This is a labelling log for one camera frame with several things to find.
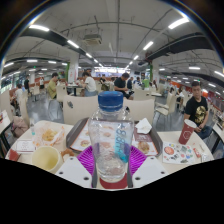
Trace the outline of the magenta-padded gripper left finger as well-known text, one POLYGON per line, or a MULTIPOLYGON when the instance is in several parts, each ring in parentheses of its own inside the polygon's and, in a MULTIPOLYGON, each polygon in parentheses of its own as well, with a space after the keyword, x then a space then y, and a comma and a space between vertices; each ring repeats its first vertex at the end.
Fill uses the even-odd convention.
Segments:
POLYGON ((77 157, 69 156, 56 175, 84 188, 95 187, 97 174, 92 148, 87 147, 77 157))

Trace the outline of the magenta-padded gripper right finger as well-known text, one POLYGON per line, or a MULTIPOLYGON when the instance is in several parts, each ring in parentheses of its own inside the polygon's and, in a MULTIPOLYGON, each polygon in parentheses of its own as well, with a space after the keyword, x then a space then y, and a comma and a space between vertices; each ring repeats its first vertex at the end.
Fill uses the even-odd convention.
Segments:
POLYGON ((129 188, 143 187, 166 175, 166 169, 155 156, 146 156, 136 147, 131 147, 127 177, 129 188))

